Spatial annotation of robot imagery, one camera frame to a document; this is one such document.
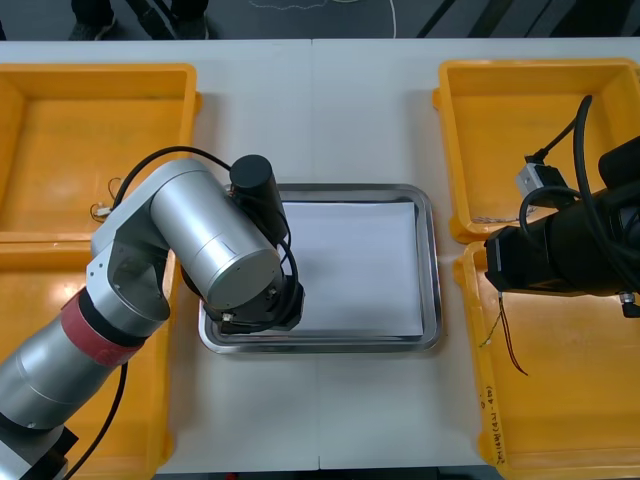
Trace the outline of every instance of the yellow crate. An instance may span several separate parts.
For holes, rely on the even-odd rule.
[[[201,105],[195,88],[195,69],[183,64],[0,65],[0,361],[84,286],[89,240],[99,226],[89,209],[112,204],[109,180],[124,178],[160,148],[191,144]],[[180,156],[145,168],[129,191]],[[177,270],[170,254],[164,291],[171,317],[131,360],[114,422],[79,478],[149,479],[171,453],[168,351]],[[80,438],[70,464],[104,423],[118,376],[69,421]]]
[[[640,135],[637,66],[626,59],[451,61],[434,91],[453,201],[451,234],[462,243],[486,239],[515,219],[522,201],[515,178],[524,155],[546,146],[593,95],[585,137],[592,190],[604,187],[600,156]],[[576,188],[571,141],[548,155]],[[540,209],[530,220],[547,213]]]
[[[191,144],[195,88],[183,64],[0,65],[0,242],[89,240],[110,179]]]
[[[86,242],[0,244],[0,358],[49,323],[85,285],[91,259]],[[169,331],[175,318],[179,269],[170,254],[163,290],[172,315],[129,363],[122,402],[113,424],[77,476],[91,479],[149,479],[168,459]],[[113,403],[119,369],[67,426],[78,437],[69,452],[71,465],[86,451]]]
[[[640,322],[617,297],[504,294],[512,365],[498,326],[498,292],[481,242],[454,264],[482,414],[478,447],[507,479],[640,477]]]

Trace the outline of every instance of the black shoe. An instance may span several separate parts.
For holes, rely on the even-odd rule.
[[[71,35],[69,35],[69,40],[102,40],[102,37],[104,37],[111,29],[113,29],[115,25],[116,17],[113,17],[113,21],[110,25],[102,25],[99,27],[95,25],[87,25],[86,23],[76,22],[73,30],[71,30]]]
[[[209,39],[209,28],[207,27],[207,19],[204,15],[189,20],[178,19],[174,30],[180,40]]]

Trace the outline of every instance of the white paper sheet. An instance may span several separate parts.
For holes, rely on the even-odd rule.
[[[306,293],[289,335],[422,335],[412,203],[287,203],[285,210]]]

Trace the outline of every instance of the stainless steel tray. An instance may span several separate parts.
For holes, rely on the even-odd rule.
[[[204,344],[217,353],[402,352],[426,350],[435,345],[440,337],[442,320],[433,218],[428,197],[410,185],[282,184],[279,188],[285,207],[287,204],[300,203],[413,204],[417,257],[415,270],[419,295],[417,301],[421,316],[416,321],[421,324],[422,333],[372,336],[335,327],[332,327],[332,330],[304,331],[300,329],[300,325],[305,321],[303,312],[300,325],[290,332],[269,331],[251,335],[221,335],[217,325],[209,319],[200,305],[198,329]],[[299,244],[296,244],[294,231],[294,254],[296,254],[296,246],[299,247]]]

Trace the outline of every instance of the black cable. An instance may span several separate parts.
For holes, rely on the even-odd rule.
[[[620,276],[622,281],[627,284],[627,288],[630,291],[640,290],[640,284],[637,277],[627,266],[627,264],[618,256],[618,253],[624,247],[615,245],[609,236],[607,231],[600,220],[596,202],[591,195],[591,189],[589,187],[589,179],[587,178],[587,168],[584,160],[584,133],[587,123],[587,114],[589,113],[589,107],[593,97],[587,95],[580,102],[578,108],[578,114],[576,115],[576,126],[573,130],[573,160],[576,170],[576,178],[578,180],[578,189],[582,195],[582,201],[584,202],[585,214],[587,221],[591,229],[593,238],[600,248],[602,254],[609,260],[613,270]]]
[[[536,16],[536,18],[533,20],[533,23],[531,24],[531,26],[527,30],[527,33],[524,34],[525,37],[528,37],[531,34],[531,32],[533,31],[533,27],[535,27],[536,24],[538,23],[538,21],[540,21],[540,19],[542,18],[542,15],[545,14],[547,9],[551,5],[551,2],[553,2],[553,0],[547,0],[547,3],[545,3],[544,7],[542,7],[542,10],[540,10],[540,12]]]
[[[263,323],[262,325],[234,325],[231,322],[222,322],[220,325],[220,333],[225,335],[233,335],[233,334],[249,334],[249,333],[258,333],[264,332],[265,330],[269,330],[270,328],[275,327],[285,318],[287,315],[291,313],[293,309],[296,297],[298,296],[298,265],[296,263],[296,259],[291,253],[291,249],[289,245],[285,241],[280,242],[280,246],[284,249],[287,254],[287,258],[289,259],[289,265],[291,266],[291,276],[293,281],[293,291],[291,292],[291,296],[289,297],[289,301],[285,304],[284,307],[281,307],[279,312],[274,313],[273,320],[267,323]]]
[[[107,183],[107,190],[109,190],[109,195],[111,196],[111,200],[115,200],[116,199],[116,194],[113,193],[113,189],[111,184],[114,182],[114,180],[120,180],[122,181],[122,179],[120,177],[113,177],[111,180],[109,180],[109,182]]]
[[[133,181],[134,177],[138,173],[140,173],[144,167],[149,165],[152,161],[154,161],[157,158],[160,158],[164,155],[168,155],[169,153],[175,153],[175,152],[195,153],[197,155],[200,155],[201,157],[206,158],[207,160],[211,160],[213,163],[224,168],[227,171],[231,170],[231,167],[226,163],[224,163],[222,160],[220,160],[218,157],[211,155],[209,152],[205,152],[204,150],[200,150],[199,148],[189,147],[186,145],[176,145],[173,147],[163,148],[161,150],[158,150],[157,152],[152,153],[148,157],[144,158],[140,163],[138,163],[133,168],[133,170],[131,170],[131,172],[129,172],[129,174],[125,177],[125,179],[120,184],[120,188],[118,189],[116,198],[113,200],[113,209],[115,209],[118,205],[122,203],[122,200],[124,199],[124,194],[127,191],[127,188],[129,188],[129,185],[131,185],[131,182]]]
[[[527,157],[525,157],[527,162],[540,163],[540,164],[544,163],[544,159],[546,158],[547,155],[549,155],[549,152],[551,151],[551,149],[555,147],[557,144],[559,144],[564,137],[569,135],[569,133],[571,133],[571,130],[575,128],[575,125],[576,125],[576,119],[574,118],[573,120],[571,120],[571,123],[569,125],[564,127],[564,130],[562,130],[558,134],[558,136],[556,136],[556,138],[551,140],[549,145],[547,145],[544,148],[541,148],[533,155],[528,155]]]
[[[287,245],[289,245],[289,249],[291,249],[291,228],[289,228],[289,222],[287,221],[287,217],[284,216],[284,214],[278,210],[278,208],[274,207],[272,204],[265,202],[264,200],[261,200],[259,198],[256,197],[252,197],[251,195],[247,195],[246,193],[240,193],[237,190],[231,190],[231,194],[230,194],[231,198],[236,198],[238,199],[240,202],[242,202],[243,200],[249,200],[257,205],[262,205],[263,207],[267,207],[268,209],[275,211],[278,216],[282,219],[282,221],[284,222],[284,226],[287,229]],[[265,237],[269,237],[269,232],[266,230],[266,228],[259,228],[263,235]],[[287,259],[288,255],[285,252],[284,256],[282,257],[282,260],[280,260],[280,265],[282,265],[285,260]]]
[[[84,465],[84,462],[91,456],[93,451],[96,449],[104,435],[107,433],[107,430],[111,426],[111,422],[113,422],[113,417],[116,416],[116,412],[118,411],[118,407],[120,406],[120,401],[122,400],[122,395],[124,394],[124,387],[127,382],[127,370],[129,369],[129,364],[124,363],[120,366],[120,381],[118,382],[118,389],[116,390],[116,396],[113,398],[113,403],[111,404],[111,409],[109,410],[109,414],[107,415],[107,419],[104,421],[102,428],[98,432],[95,440],[87,451],[84,452],[82,457],[76,462],[76,464],[67,472],[62,480],[69,480],[76,472]]]
[[[571,197],[580,198],[580,192],[577,192],[569,187],[563,187],[559,185],[547,185],[544,187],[540,187],[536,190],[530,192],[520,204],[520,211],[518,213],[518,222],[520,223],[520,228],[522,229],[522,233],[524,234],[524,238],[533,245],[537,250],[543,250],[544,246],[540,244],[533,235],[531,235],[531,230],[529,229],[529,224],[527,223],[527,209],[529,208],[529,204],[534,201],[536,198],[546,195],[547,193],[555,193],[558,195],[566,195]]]
[[[513,351],[513,342],[511,340],[511,330],[509,330],[509,322],[507,321],[507,312],[504,310],[504,302],[502,300],[502,292],[498,295],[498,306],[500,308],[500,318],[502,320],[502,329],[504,330],[504,338],[507,343],[507,352],[509,353],[509,358],[511,359],[511,363],[516,367],[520,373],[525,374],[527,377],[529,374],[523,370],[523,368],[518,363],[516,359],[516,354]]]
[[[633,215],[631,215],[631,218],[624,227],[624,231],[622,232],[622,243],[624,243],[625,245],[629,244],[629,234],[631,233],[631,229],[636,223],[638,223],[638,221],[640,221],[639,215],[640,209],[636,210]]]

